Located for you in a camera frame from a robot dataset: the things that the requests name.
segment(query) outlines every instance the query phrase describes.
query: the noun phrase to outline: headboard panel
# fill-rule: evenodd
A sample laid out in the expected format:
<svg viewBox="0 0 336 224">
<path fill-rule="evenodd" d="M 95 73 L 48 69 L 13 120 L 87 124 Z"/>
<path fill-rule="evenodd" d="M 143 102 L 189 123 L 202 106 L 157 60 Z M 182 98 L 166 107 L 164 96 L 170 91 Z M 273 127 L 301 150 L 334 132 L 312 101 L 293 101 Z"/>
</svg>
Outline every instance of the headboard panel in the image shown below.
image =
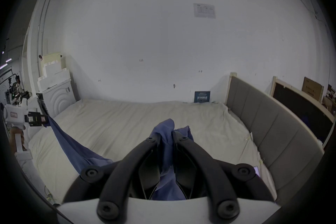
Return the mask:
<svg viewBox="0 0 336 224">
<path fill-rule="evenodd" d="M 323 156 L 309 128 L 287 107 L 250 84 L 230 76 L 226 105 L 252 132 L 272 174 L 279 204 L 303 186 Z"/>
</svg>

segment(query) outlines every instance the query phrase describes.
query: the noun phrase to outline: white foam block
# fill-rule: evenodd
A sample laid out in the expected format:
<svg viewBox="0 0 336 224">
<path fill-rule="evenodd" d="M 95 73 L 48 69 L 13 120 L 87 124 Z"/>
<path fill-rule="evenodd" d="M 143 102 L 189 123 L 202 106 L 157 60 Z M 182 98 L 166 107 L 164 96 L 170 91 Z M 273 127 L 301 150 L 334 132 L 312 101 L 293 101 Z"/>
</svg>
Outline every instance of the white foam block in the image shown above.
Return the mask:
<svg viewBox="0 0 336 224">
<path fill-rule="evenodd" d="M 61 63 L 58 61 L 48 62 L 44 64 L 43 75 L 49 77 L 62 71 Z"/>
<path fill-rule="evenodd" d="M 70 72 L 67 68 L 64 68 L 61 72 L 56 74 L 40 77 L 37 81 L 37 86 L 39 87 L 39 91 L 43 92 L 68 79 L 70 79 Z"/>
</svg>

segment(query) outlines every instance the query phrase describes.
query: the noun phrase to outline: washing machine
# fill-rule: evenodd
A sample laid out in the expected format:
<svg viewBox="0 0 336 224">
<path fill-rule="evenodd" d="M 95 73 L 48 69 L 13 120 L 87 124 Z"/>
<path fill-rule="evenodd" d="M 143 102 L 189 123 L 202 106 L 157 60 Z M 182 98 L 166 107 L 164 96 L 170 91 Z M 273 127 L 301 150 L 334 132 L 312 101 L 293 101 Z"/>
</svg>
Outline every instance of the washing machine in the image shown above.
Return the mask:
<svg viewBox="0 0 336 224">
<path fill-rule="evenodd" d="M 71 87 L 71 79 L 65 80 L 43 92 L 38 92 L 41 110 L 45 110 L 52 118 L 76 103 Z"/>
</svg>

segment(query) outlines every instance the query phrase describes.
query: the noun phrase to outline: white bed sheet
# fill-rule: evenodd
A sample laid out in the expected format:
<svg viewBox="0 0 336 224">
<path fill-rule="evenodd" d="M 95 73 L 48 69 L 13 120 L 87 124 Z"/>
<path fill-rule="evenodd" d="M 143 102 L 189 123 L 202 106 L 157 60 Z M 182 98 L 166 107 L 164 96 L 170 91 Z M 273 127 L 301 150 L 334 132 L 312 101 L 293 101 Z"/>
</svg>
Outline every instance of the white bed sheet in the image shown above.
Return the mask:
<svg viewBox="0 0 336 224">
<path fill-rule="evenodd" d="M 196 143 L 213 158 L 258 166 L 274 198 L 271 174 L 262 163 L 248 130 L 220 103 L 130 103 L 83 99 L 56 116 L 59 126 L 97 154 L 118 161 L 171 118 L 175 128 L 190 126 Z M 47 188 L 61 202 L 78 174 L 62 151 L 51 127 L 29 142 L 34 165 Z"/>
</svg>

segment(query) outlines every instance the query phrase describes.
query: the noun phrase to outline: blue cloth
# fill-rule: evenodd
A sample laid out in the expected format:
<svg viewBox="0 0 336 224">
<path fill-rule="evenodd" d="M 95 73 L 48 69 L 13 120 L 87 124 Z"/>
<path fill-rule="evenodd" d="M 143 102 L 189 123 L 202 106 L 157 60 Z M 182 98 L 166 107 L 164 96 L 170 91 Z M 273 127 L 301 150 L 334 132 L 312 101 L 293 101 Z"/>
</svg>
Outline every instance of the blue cloth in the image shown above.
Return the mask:
<svg viewBox="0 0 336 224">
<path fill-rule="evenodd" d="M 113 163 L 110 159 L 105 159 L 102 156 L 82 146 L 71 136 L 62 131 L 60 126 L 51 118 L 48 117 L 49 123 L 46 126 L 51 126 L 54 134 L 61 145 L 62 150 L 69 159 L 72 166 L 80 174 L 81 171 L 89 165 L 104 166 Z"/>
<path fill-rule="evenodd" d="M 62 131 L 58 124 L 51 118 L 46 126 L 51 126 L 54 134 L 61 145 L 62 150 L 66 154 L 72 166 L 80 174 L 81 171 L 89 165 L 104 166 L 112 163 L 110 159 L 105 159 L 102 156 L 89 150 L 87 147 L 82 146 L 75 139 Z M 154 134 L 159 134 L 162 137 L 162 172 L 160 174 L 160 182 L 157 189 L 153 193 L 153 200 L 160 201 L 175 201 L 185 200 L 185 197 L 175 181 L 175 174 L 173 168 L 173 137 L 172 131 L 175 124 L 172 119 L 165 120 L 154 127 L 150 137 Z M 186 126 L 176 131 L 180 132 L 183 136 L 193 139 L 189 126 Z"/>
<path fill-rule="evenodd" d="M 160 174 L 160 183 L 158 184 L 157 189 L 152 196 L 153 200 L 175 201 L 186 199 L 175 180 L 173 168 L 174 147 L 173 136 L 171 134 L 174 128 L 174 121 L 172 119 L 168 119 L 154 127 L 152 133 L 149 136 L 152 137 L 154 134 L 159 134 L 162 137 L 161 142 L 163 143 L 162 172 Z M 180 132 L 183 136 L 187 136 L 191 140 L 194 140 L 189 126 L 177 129 L 176 131 Z"/>
</svg>

